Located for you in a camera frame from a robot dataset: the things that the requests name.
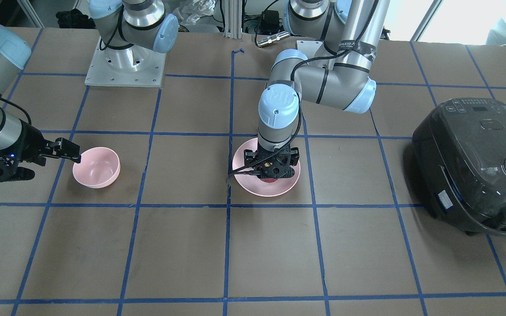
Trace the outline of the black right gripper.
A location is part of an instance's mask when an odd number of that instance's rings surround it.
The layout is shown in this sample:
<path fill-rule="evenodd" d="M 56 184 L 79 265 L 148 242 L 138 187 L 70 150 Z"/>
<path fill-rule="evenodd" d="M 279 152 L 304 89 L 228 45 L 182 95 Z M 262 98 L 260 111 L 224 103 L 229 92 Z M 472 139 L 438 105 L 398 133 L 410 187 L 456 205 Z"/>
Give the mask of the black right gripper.
<path fill-rule="evenodd" d="M 20 167 L 21 162 L 46 166 L 47 158 L 56 158 L 51 148 L 52 142 L 44 139 L 41 132 L 26 122 L 21 122 L 22 130 L 18 140 L 11 146 L 0 150 L 0 183 L 28 181 L 36 176 L 34 170 Z"/>

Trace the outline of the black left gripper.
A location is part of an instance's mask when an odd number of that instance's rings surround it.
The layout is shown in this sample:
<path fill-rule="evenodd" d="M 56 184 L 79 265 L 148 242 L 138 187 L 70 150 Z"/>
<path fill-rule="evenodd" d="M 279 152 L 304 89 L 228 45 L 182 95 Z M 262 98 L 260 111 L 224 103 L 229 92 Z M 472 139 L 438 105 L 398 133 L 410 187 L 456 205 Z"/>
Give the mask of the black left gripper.
<path fill-rule="evenodd" d="M 247 174 L 257 176 L 257 178 L 270 177 L 276 179 L 295 176 L 294 166 L 297 166 L 299 162 L 299 148 L 284 147 L 276 155 L 273 154 L 274 152 L 267 151 L 262 147 L 255 151 L 245 149 L 243 151 L 245 166 L 252 169 Z"/>

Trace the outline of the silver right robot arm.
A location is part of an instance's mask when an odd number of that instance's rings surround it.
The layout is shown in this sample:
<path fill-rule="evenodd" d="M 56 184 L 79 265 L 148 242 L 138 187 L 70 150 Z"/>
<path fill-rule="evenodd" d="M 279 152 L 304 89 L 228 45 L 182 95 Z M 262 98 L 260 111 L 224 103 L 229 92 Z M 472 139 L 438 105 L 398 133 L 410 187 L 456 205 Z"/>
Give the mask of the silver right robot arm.
<path fill-rule="evenodd" d="M 100 49 L 111 63 L 118 54 L 140 49 L 167 53 L 177 39 L 179 21 L 161 0 L 90 0 L 88 10 L 100 33 Z M 0 101 L 31 54 L 20 36 L 0 25 Z M 22 120 L 0 107 L 0 183 L 32 180 L 35 172 L 19 164 L 45 166 L 47 158 L 70 160 L 75 166 L 82 162 L 79 145 L 62 137 L 47 140 L 32 125 L 30 116 Z"/>

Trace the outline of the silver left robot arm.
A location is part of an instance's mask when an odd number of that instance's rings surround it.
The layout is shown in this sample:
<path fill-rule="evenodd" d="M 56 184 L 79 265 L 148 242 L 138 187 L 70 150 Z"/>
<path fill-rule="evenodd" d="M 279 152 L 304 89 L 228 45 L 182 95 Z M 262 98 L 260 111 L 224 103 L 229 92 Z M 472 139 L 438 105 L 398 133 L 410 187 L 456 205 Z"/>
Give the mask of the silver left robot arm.
<path fill-rule="evenodd" d="M 231 175 L 290 178 L 299 152 L 291 146 L 303 121 L 302 102 L 364 113 L 377 84 L 369 76 L 376 58 L 387 0 L 289 0 L 283 26 L 321 42 L 313 57 L 280 52 L 258 103 L 257 149 L 243 150 Z"/>

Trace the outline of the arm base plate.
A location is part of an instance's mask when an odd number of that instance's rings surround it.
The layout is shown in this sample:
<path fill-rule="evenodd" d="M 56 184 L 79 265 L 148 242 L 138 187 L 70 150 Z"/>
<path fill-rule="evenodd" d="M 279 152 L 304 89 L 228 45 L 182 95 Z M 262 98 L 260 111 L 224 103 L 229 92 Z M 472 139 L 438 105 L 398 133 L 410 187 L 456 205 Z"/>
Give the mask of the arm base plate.
<path fill-rule="evenodd" d="M 132 46 L 104 48 L 99 38 L 84 83 L 87 86 L 160 88 L 166 54 Z"/>
<path fill-rule="evenodd" d="M 317 50 L 321 47 L 323 42 L 314 41 L 314 40 L 297 40 L 296 48 L 298 50 L 307 51 L 307 50 Z"/>

